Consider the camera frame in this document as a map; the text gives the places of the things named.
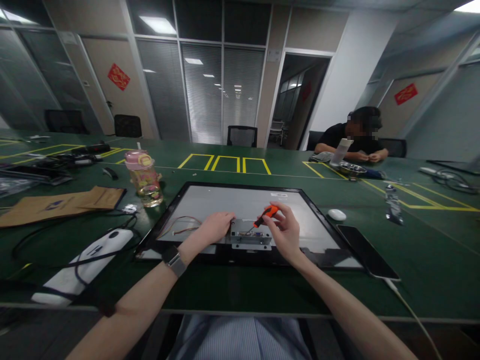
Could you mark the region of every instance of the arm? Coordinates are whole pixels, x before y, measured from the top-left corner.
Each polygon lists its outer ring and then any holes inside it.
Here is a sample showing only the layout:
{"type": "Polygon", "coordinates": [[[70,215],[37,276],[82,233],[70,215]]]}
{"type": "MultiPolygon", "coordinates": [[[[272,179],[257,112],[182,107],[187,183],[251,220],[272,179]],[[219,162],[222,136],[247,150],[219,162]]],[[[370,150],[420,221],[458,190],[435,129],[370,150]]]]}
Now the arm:
{"type": "MultiPolygon", "coordinates": [[[[234,217],[232,212],[213,213],[182,242],[178,252],[185,265],[221,239],[234,217]]],[[[117,302],[112,317],[100,319],[67,359],[123,359],[153,322],[177,279],[165,263],[158,264],[117,302]]]]}
{"type": "Polygon", "coordinates": [[[389,151],[387,149],[382,149],[382,150],[375,151],[374,153],[371,153],[368,156],[368,160],[371,163],[378,163],[380,160],[385,160],[388,155],[389,155],[389,151]]]}
{"type": "Polygon", "coordinates": [[[313,264],[299,248],[299,223],[282,202],[272,202],[282,214],[264,216],[282,256],[310,283],[345,333],[368,359],[416,359],[409,348],[366,306],[313,264]]]}
{"type": "MultiPolygon", "coordinates": [[[[324,151],[334,153],[335,151],[337,151],[337,149],[335,147],[329,146],[329,145],[327,145],[323,142],[318,143],[315,146],[315,154],[319,154],[319,153],[322,153],[324,151]]],[[[365,161],[368,161],[369,157],[365,154],[360,153],[360,152],[347,152],[345,154],[345,159],[353,160],[353,161],[357,161],[357,162],[365,162],[365,161]]]]}

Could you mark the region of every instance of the chair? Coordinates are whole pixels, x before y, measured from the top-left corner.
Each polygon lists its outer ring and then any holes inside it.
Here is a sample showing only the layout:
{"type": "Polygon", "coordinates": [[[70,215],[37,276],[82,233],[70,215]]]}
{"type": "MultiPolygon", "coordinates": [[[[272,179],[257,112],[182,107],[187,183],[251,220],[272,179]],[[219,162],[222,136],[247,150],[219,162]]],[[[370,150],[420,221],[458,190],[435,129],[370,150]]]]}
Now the chair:
{"type": "Polygon", "coordinates": [[[320,138],[324,134],[324,131],[310,131],[308,133],[308,143],[306,145],[306,150],[307,151],[313,151],[315,150],[315,147],[320,141],[320,138]]]}
{"type": "Polygon", "coordinates": [[[113,118],[115,136],[123,138],[141,138],[142,124],[140,118],[134,115],[117,114],[113,118]]]}
{"type": "Polygon", "coordinates": [[[268,137],[270,136],[276,136],[276,141],[278,141],[278,138],[280,137],[280,146],[282,145],[282,139],[284,135],[284,122],[283,121],[275,121],[272,120],[271,126],[270,126],[270,133],[268,134],[268,137]]]}
{"type": "Polygon", "coordinates": [[[80,110],[45,110],[45,122],[54,133],[90,134],[80,110]]]}
{"type": "Polygon", "coordinates": [[[388,150],[388,156],[392,158],[404,158],[407,156],[407,141],[405,139],[379,138],[380,146],[388,150]]]}
{"type": "Polygon", "coordinates": [[[228,138],[226,144],[229,146],[257,147],[256,127],[230,125],[228,127],[228,138]]]}

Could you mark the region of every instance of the orange screwdriver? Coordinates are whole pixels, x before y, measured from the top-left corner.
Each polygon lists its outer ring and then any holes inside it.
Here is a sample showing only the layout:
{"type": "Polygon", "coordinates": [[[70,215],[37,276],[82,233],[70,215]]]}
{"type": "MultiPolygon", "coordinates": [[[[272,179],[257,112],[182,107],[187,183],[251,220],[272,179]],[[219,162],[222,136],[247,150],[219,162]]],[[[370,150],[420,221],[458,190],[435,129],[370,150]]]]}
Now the orange screwdriver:
{"type": "Polygon", "coordinates": [[[251,232],[254,228],[258,228],[260,225],[262,225],[265,222],[263,219],[264,215],[268,216],[269,218],[273,218],[273,216],[277,213],[278,210],[279,208],[276,207],[275,205],[270,205],[269,207],[267,207],[263,211],[261,216],[258,218],[258,220],[253,223],[253,226],[251,227],[250,230],[247,231],[247,233],[251,232]]]}

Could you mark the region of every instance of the black t-shirt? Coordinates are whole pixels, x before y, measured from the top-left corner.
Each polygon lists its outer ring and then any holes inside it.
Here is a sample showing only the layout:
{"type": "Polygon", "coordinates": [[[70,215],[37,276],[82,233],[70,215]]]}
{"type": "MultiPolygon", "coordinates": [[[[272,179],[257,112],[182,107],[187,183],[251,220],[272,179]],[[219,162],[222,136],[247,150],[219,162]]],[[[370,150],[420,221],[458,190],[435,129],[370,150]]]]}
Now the black t-shirt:
{"type": "MultiPolygon", "coordinates": [[[[347,135],[345,135],[346,125],[347,123],[338,123],[337,125],[329,127],[325,133],[323,133],[318,143],[323,143],[331,146],[332,148],[337,148],[337,146],[340,144],[340,140],[347,138],[347,135]]],[[[363,150],[367,155],[370,155],[382,149],[383,147],[381,147],[379,142],[374,138],[370,136],[362,136],[353,141],[348,148],[348,151],[351,153],[356,153],[360,150],[363,150]]]]}

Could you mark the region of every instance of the doorway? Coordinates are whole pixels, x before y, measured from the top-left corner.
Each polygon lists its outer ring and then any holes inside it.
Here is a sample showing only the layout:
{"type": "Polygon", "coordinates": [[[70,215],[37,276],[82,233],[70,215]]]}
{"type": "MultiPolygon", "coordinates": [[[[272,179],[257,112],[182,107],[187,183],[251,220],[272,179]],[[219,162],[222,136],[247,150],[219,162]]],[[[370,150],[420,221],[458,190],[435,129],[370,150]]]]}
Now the doorway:
{"type": "Polygon", "coordinates": [[[329,63],[329,57],[285,54],[267,148],[299,149],[329,63]]]}

